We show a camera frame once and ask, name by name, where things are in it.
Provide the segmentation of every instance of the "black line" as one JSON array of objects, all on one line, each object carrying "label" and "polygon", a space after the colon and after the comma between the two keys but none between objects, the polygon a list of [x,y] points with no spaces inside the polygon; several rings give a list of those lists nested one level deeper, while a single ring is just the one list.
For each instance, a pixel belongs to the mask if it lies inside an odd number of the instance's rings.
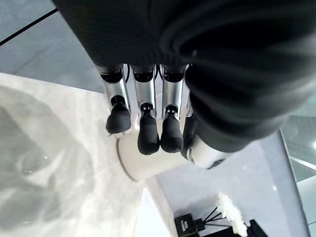
[{"label": "black line", "polygon": [[220,216],[220,215],[222,215],[222,213],[218,213],[216,216],[213,216],[211,219],[209,219],[208,221],[212,221],[212,220],[214,220],[216,217],[218,217],[218,216]]},{"label": "black line", "polygon": [[212,212],[205,218],[203,222],[205,222],[216,210],[217,210],[217,207],[214,210],[212,210]]},{"label": "black line", "polygon": [[223,227],[231,227],[227,225],[218,225],[218,224],[205,224],[206,226],[223,226]]},{"label": "black line", "polygon": [[54,10],[51,10],[50,12],[46,13],[45,15],[41,16],[40,18],[38,18],[35,21],[31,22],[30,24],[26,25],[25,27],[23,27],[22,29],[18,30],[17,32],[11,34],[10,36],[8,36],[7,38],[5,38],[4,40],[2,40],[0,42],[0,47],[2,45],[4,45],[5,43],[7,43],[8,41],[10,41],[11,39],[17,37],[19,34],[25,32],[26,30],[28,30],[32,26],[36,25],[37,23],[41,22],[42,20],[46,19],[47,17],[51,16],[52,14],[56,13],[57,11],[58,10],[55,8]]},{"label": "black line", "polygon": [[211,221],[219,221],[219,220],[224,220],[224,219],[226,219],[226,217],[224,217],[224,218],[218,218],[218,219],[210,219],[210,220],[208,220],[208,221],[206,221],[206,222],[208,223],[208,222],[211,222]]}]

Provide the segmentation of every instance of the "white cylindrical object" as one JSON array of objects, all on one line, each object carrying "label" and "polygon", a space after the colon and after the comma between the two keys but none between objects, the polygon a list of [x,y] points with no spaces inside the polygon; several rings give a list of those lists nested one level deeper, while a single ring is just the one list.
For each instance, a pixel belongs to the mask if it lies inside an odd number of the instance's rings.
[{"label": "white cylindrical object", "polygon": [[[184,119],[180,123],[180,128],[183,131]],[[162,131],[162,120],[157,121],[158,133]],[[125,172],[135,181],[144,180],[148,177],[157,175],[167,170],[188,163],[180,152],[167,153],[163,149],[158,152],[145,156],[138,151],[137,137],[139,130],[134,129],[118,140],[118,155]]]}]

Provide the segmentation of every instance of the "black cable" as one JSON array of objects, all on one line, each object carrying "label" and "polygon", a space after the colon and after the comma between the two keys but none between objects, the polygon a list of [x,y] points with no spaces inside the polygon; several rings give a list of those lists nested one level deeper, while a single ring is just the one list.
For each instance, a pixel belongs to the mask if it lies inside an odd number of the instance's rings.
[{"label": "black cable", "polygon": [[158,67],[160,67],[160,65],[159,65],[159,64],[156,64],[155,80],[157,79],[157,76],[158,76]]},{"label": "black cable", "polygon": [[212,220],[214,220],[216,217],[218,217],[218,216],[220,216],[220,215],[222,215],[222,213],[218,213],[216,216],[213,216],[211,219],[209,219],[208,221],[212,221]]},{"label": "black cable", "polygon": [[204,219],[204,223],[206,222],[206,220],[215,212],[217,210],[217,207],[214,209],[214,210],[212,210],[212,212]]},{"label": "black cable", "polygon": [[161,70],[160,70],[160,65],[158,66],[158,72],[159,72],[159,76],[160,76],[161,80],[163,80],[162,73],[161,73]]},{"label": "black cable", "polygon": [[217,219],[210,219],[210,220],[206,221],[206,223],[211,222],[211,221],[224,220],[224,219],[226,219],[226,217],[224,217],[224,218],[217,218]]},{"label": "black cable", "polygon": [[218,225],[218,224],[205,224],[206,226],[222,226],[222,227],[231,227],[228,225]]},{"label": "black cable", "polygon": [[126,76],[126,81],[125,81],[125,83],[127,83],[127,82],[128,82],[128,79],[129,79],[129,74],[130,74],[130,65],[129,65],[129,64],[127,64],[127,76]]},{"label": "black cable", "polygon": [[11,39],[17,37],[19,34],[25,32],[26,30],[28,30],[32,26],[36,25],[37,23],[41,22],[42,20],[46,19],[47,17],[51,16],[52,14],[56,13],[57,11],[58,11],[58,9],[55,8],[55,9],[51,10],[50,12],[46,13],[45,15],[41,16],[40,18],[36,19],[35,21],[31,22],[30,24],[26,25],[22,29],[14,32],[13,34],[11,34],[10,36],[8,36],[7,38],[5,38],[4,40],[2,40],[0,42],[0,47],[2,45],[4,45],[5,43],[7,43],[8,41],[10,41]]}]

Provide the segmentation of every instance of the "black fabric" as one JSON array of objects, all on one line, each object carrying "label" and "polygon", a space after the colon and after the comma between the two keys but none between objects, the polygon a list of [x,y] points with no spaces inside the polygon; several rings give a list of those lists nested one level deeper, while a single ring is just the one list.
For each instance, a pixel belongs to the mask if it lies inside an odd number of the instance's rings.
[{"label": "black fabric", "polygon": [[144,155],[151,155],[159,150],[160,141],[156,119],[145,112],[139,121],[138,150]]},{"label": "black fabric", "polygon": [[197,135],[235,152],[313,93],[315,0],[53,0],[93,62],[193,64]]}]

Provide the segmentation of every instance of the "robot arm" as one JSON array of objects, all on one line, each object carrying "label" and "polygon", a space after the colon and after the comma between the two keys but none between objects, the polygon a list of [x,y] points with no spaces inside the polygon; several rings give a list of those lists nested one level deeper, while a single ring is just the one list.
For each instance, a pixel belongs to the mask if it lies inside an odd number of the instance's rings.
[{"label": "robot arm", "polygon": [[[162,115],[168,136],[162,134],[161,146],[181,150],[202,167],[271,134],[315,89],[314,0],[53,1],[97,68],[127,63],[137,74],[136,67],[166,65]],[[170,80],[182,73],[174,69],[188,64],[191,114],[181,140],[176,93],[183,81]],[[144,83],[138,96],[150,90],[150,80]],[[118,91],[127,95],[123,84]],[[147,121],[155,119],[152,93],[146,91],[148,107],[140,104]],[[126,118],[128,103],[120,104]],[[170,137],[173,142],[165,143]]]}]

